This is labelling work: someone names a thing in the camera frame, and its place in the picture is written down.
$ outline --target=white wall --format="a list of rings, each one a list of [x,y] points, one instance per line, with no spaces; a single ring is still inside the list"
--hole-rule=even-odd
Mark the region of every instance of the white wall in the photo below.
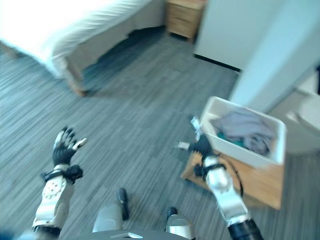
[[[270,111],[320,61],[320,0],[287,0],[241,74],[230,101]]]
[[[209,0],[195,54],[245,69],[284,0]]]

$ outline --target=white laundry basket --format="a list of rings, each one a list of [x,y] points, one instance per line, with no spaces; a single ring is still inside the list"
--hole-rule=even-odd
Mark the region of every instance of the white laundry basket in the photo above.
[[[285,161],[287,129],[286,125],[275,117],[246,108],[259,115],[273,129],[276,135],[268,156],[262,156],[217,136],[216,130],[210,123],[210,120],[221,118],[241,107],[216,96],[209,98],[200,121],[202,129],[207,135],[213,149],[255,168],[266,168],[269,165],[283,165]]]

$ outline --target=drawer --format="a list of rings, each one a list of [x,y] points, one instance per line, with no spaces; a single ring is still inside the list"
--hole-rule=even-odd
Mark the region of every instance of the drawer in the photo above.
[[[187,8],[184,6],[179,6],[175,4],[170,4],[168,6],[169,17],[183,19],[187,21],[194,21],[197,18],[198,11],[195,9]]]
[[[168,31],[181,34],[185,37],[191,37],[194,32],[194,24],[192,22],[180,19],[169,17],[168,18]]]

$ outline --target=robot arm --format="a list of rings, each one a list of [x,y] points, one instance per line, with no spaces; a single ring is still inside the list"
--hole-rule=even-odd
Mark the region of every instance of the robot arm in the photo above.
[[[70,199],[74,193],[74,183],[83,176],[78,165],[72,165],[71,158],[87,139],[73,140],[72,128],[63,128],[53,146],[54,169],[42,175],[45,186],[42,201],[36,211],[32,233],[23,234],[19,240],[55,240],[69,214]]]
[[[202,132],[199,120],[192,117],[190,123],[195,129],[197,142],[193,144],[180,142],[178,146],[202,155],[202,166],[196,166],[194,173],[197,176],[202,176],[208,188],[214,194],[232,239],[263,240],[260,230],[251,219],[243,199],[234,188],[232,177],[227,172],[226,167],[219,163],[219,156],[214,154],[208,138]]]

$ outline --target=bed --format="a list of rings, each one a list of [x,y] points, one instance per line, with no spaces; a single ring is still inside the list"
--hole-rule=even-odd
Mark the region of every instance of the bed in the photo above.
[[[132,31],[163,25],[164,10],[164,0],[1,0],[0,41],[85,96],[83,69]]]

